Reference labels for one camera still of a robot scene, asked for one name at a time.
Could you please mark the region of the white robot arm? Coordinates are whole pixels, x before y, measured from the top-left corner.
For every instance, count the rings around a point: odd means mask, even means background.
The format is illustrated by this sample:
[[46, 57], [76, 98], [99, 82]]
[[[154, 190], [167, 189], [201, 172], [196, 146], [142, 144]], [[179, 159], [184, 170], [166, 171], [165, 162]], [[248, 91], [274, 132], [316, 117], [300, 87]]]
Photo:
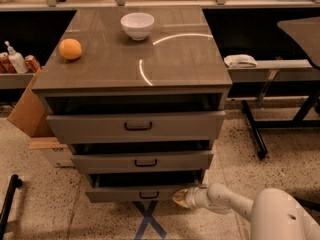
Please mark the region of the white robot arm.
[[178, 190], [173, 201], [188, 209], [205, 208], [218, 214], [233, 210], [250, 222], [251, 240], [320, 240], [320, 225], [280, 189], [264, 189], [251, 200], [215, 183]]

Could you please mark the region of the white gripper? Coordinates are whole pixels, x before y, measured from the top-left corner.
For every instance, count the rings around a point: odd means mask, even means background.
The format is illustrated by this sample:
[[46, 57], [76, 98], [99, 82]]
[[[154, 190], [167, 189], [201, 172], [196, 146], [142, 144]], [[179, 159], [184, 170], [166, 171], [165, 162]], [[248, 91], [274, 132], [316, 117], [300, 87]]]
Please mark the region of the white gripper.
[[211, 201], [208, 198], [207, 190], [205, 188], [192, 187], [188, 190], [181, 189], [173, 194], [172, 199], [177, 205], [184, 208], [205, 208], [208, 210], [212, 208]]

